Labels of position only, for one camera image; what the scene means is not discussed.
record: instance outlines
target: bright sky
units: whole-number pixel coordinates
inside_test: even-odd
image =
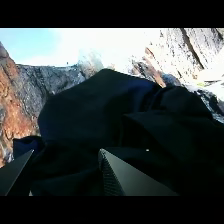
[[[105,61],[121,61],[144,51],[144,29],[122,28],[0,28],[0,41],[17,64],[66,66],[80,52],[97,50]]]

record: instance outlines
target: person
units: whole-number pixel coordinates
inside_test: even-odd
[[[224,194],[224,125],[184,87],[103,69],[52,96],[38,125],[13,140],[15,158],[34,149],[33,195],[104,195],[102,148],[180,195]]]

